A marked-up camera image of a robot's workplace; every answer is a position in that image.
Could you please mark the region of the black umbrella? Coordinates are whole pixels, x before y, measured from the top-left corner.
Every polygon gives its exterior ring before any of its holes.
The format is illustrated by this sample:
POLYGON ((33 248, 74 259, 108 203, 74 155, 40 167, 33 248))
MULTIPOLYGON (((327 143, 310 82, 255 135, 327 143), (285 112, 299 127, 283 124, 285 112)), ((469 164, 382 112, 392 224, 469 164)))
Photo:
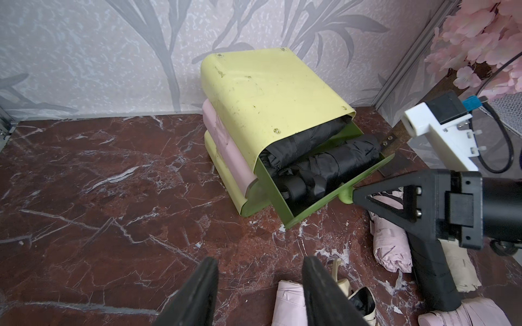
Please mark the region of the black umbrella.
POLYGON ((259 159, 273 176, 278 171, 296 162, 312 149, 339 134, 351 122, 352 117, 344 115, 330 122, 303 130, 300 133, 270 144, 262 150, 259 159))
POLYGON ((309 206, 378 163, 380 151, 375 136, 363 135, 290 165, 273 181, 289 205, 309 206))

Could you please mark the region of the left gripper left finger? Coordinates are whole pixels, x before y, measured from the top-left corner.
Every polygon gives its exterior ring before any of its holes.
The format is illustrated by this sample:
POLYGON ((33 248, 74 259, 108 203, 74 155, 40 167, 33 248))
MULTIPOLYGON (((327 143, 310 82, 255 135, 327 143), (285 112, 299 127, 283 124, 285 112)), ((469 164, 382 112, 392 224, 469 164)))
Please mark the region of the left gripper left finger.
POLYGON ((212 325, 218 294, 218 261, 205 258, 176 292, 154 325, 212 325))

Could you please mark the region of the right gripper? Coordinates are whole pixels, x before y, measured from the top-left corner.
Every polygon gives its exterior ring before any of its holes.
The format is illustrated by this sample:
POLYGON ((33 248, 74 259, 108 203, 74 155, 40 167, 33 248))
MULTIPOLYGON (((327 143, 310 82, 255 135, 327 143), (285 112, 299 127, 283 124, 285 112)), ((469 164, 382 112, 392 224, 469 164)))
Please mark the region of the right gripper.
POLYGON ((451 312, 462 305, 439 240, 413 234, 436 234, 466 249, 480 250, 483 238, 499 256, 521 249, 521 180, 482 177, 452 171, 439 219, 442 172, 424 170, 386 179, 353 191, 353 203, 408 233, 413 272, 431 311, 451 312))

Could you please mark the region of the green top drawer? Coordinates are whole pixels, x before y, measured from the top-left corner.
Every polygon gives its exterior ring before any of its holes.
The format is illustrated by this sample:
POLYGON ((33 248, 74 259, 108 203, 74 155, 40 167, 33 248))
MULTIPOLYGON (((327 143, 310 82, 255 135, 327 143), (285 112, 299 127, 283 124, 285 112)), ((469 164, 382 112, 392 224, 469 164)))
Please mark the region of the green top drawer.
POLYGON ((354 187, 392 161, 375 136, 350 122, 339 133, 278 172, 260 155, 254 165, 263 190, 290 229, 335 198, 350 205, 354 187))

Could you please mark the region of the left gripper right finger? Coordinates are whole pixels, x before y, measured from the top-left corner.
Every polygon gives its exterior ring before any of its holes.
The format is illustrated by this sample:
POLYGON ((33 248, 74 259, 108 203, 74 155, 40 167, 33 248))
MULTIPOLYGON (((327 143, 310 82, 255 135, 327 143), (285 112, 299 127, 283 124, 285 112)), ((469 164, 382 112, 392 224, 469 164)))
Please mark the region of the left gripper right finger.
POLYGON ((318 258, 315 256, 304 258, 302 277, 309 325, 364 326, 367 324, 318 258))

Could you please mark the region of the green drawer cabinet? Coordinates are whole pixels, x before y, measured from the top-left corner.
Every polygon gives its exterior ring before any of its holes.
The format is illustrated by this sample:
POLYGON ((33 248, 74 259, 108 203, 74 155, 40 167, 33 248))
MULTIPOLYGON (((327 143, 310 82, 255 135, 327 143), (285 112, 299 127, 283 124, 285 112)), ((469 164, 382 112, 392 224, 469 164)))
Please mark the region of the green drawer cabinet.
POLYGON ((354 109, 288 48, 210 54, 201 82, 205 145, 243 217, 273 206, 254 173, 262 150, 344 115, 355 123, 354 109))

